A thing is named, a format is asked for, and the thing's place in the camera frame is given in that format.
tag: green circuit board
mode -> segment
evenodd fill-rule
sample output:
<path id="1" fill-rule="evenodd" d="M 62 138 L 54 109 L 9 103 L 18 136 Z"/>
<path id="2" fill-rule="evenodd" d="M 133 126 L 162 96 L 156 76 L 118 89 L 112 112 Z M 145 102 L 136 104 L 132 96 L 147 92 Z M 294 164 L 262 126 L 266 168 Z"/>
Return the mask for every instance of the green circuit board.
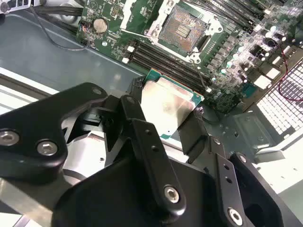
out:
<path id="1" fill-rule="evenodd" d="M 254 27 L 262 28 L 259 31 L 251 29 L 248 32 L 241 24 L 237 24 L 228 18 L 215 17 L 221 23 L 223 30 L 209 36 L 208 41 L 204 43 L 205 46 L 199 53 L 201 61 L 196 63 L 186 62 L 178 58 L 175 54 L 153 45 L 150 39 L 146 37 L 146 31 L 159 15 L 158 11 L 163 0 L 131 0 L 131 15 L 127 20 L 126 29 L 122 30 L 120 26 L 124 20 L 124 8 L 129 4 L 128 2 L 129 0 L 87 0 L 77 37 L 81 41 L 85 41 L 88 37 L 91 48 L 114 60 L 124 62 L 144 75 L 147 75 L 151 68 L 155 68 L 162 74 L 165 74 L 165 72 L 169 74 L 171 71 L 171 75 L 168 76 L 175 79 L 174 74 L 181 72 L 182 79 L 188 82 L 185 85 L 202 94 L 205 97 L 204 102 L 206 104 L 222 113 L 228 113 L 242 98 L 251 96 L 252 90 L 259 89 L 249 78 L 249 73 L 258 69 L 264 62 L 254 56 L 251 50 L 256 45 L 260 46 L 269 54 L 269 57 L 277 51 L 277 47 L 269 47 L 264 44 L 264 34 L 261 31 L 276 26 L 275 33 L 283 34 L 291 39 L 290 37 L 295 34 L 298 21 L 301 20 L 303 7 L 303 0 L 289 0 L 284 1 L 283 4 L 278 4 L 278 2 L 282 2 L 278 0 L 258 0 L 257 2 L 261 4 L 261 7 L 270 9 L 270 13 L 264 13 L 262 18 L 251 18 Z M 245 0 L 231 1 L 231 6 L 238 11 L 241 10 L 239 6 L 245 6 L 245 4 Z M 183 11 L 188 12 L 197 21 L 203 20 L 207 15 L 203 9 L 193 7 L 184 1 L 179 1 L 174 8 L 175 12 L 177 9 L 181 13 Z M 99 18 L 107 22 L 108 28 L 104 33 L 96 32 L 93 27 L 94 21 Z M 178 34 L 183 35 L 184 38 L 186 35 L 188 36 L 187 27 L 182 26 L 181 30 L 178 30 Z M 151 62 L 157 60 L 154 58 L 148 61 L 148 65 L 150 63 L 151 66 L 142 66 L 140 57 L 150 59 L 149 54 L 143 55 L 143 51 L 137 53 L 136 49 L 134 52 L 127 50 L 130 45 L 135 46 L 138 43 L 142 44 L 146 50 L 152 49 L 151 55 L 156 53 L 155 56 L 163 56 L 163 60 L 161 59 L 160 63 L 156 62 L 153 65 Z M 159 43 L 180 56 L 186 57 L 189 54 L 185 45 L 176 45 L 165 40 L 159 40 Z M 176 72 L 174 67 L 169 64 L 164 65 L 165 57 L 175 61 L 177 63 L 176 67 L 182 64 L 183 66 L 180 66 L 182 69 L 178 69 L 179 71 Z M 249 65 L 249 69 L 243 71 L 243 65 Z M 182 74 L 182 70 L 185 70 L 185 68 L 189 70 L 188 72 L 192 77 L 185 73 Z M 248 79 L 247 83 L 243 82 L 243 77 L 240 77 L 240 74 Z M 207 84 L 208 91 L 206 91 L 201 80 L 204 80 Z"/>

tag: hole in bracket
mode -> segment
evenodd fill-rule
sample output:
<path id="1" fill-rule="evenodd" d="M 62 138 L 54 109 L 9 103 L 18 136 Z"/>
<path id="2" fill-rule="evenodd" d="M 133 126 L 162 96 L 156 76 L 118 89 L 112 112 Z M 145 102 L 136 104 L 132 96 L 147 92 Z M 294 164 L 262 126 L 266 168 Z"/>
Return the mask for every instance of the hole in bracket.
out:
<path id="1" fill-rule="evenodd" d="M 228 183 L 232 183 L 232 180 L 231 180 L 230 178 L 225 177 L 225 179 L 226 179 L 226 181 L 227 181 Z"/>
<path id="2" fill-rule="evenodd" d="M 146 133 L 147 135 L 151 135 L 151 134 L 152 134 L 152 132 L 151 132 L 151 131 L 149 131 L 148 129 L 147 129 L 147 130 L 145 130 L 145 133 Z"/>
<path id="3" fill-rule="evenodd" d="M 224 164 L 223 166 L 225 169 L 229 170 L 229 167 L 226 164 Z"/>
<path id="4" fill-rule="evenodd" d="M 154 146 L 154 145 L 151 147 L 151 149 L 152 149 L 154 152 L 158 152 L 158 151 L 159 151 L 159 149 L 158 149 L 156 146 Z"/>

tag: gray metal panel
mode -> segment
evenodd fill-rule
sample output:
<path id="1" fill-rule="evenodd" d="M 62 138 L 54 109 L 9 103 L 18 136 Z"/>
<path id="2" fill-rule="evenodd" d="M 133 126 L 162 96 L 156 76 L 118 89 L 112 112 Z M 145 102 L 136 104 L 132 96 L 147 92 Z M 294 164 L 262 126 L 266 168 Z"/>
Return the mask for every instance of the gray metal panel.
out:
<path id="1" fill-rule="evenodd" d="M 79 46 L 68 32 L 46 21 L 43 24 L 59 44 Z M 59 91 L 83 82 L 107 92 L 126 91 L 132 79 L 141 76 L 96 51 L 70 52 L 53 46 L 26 11 L 8 14 L 0 33 L 0 67 Z"/>

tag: black mechanical arm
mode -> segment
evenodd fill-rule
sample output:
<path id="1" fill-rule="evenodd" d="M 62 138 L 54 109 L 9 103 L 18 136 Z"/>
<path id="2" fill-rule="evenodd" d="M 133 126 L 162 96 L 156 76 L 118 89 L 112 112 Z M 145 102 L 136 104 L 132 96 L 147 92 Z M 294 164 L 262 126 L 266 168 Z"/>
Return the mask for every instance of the black mechanical arm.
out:
<path id="1" fill-rule="evenodd" d="M 106 168 L 71 186 L 66 144 L 91 130 L 105 133 Z M 168 158 L 130 95 L 85 83 L 16 109 L 0 116 L 0 200 L 53 227 L 303 226 L 248 159 L 225 156 L 194 112 L 178 130 L 203 170 Z"/>

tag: black metal bracket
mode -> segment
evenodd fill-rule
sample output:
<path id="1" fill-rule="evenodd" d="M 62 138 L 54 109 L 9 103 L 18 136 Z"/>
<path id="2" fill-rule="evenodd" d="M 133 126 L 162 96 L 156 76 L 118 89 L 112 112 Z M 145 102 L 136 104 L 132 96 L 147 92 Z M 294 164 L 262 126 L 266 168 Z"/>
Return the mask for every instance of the black metal bracket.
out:
<path id="1" fill-rule="evenodd" d="M 0 176 L 34 183 L 55 179 L 77 117 L 106 97 L 105 90 L 85 83 L 2 115 Z"/>

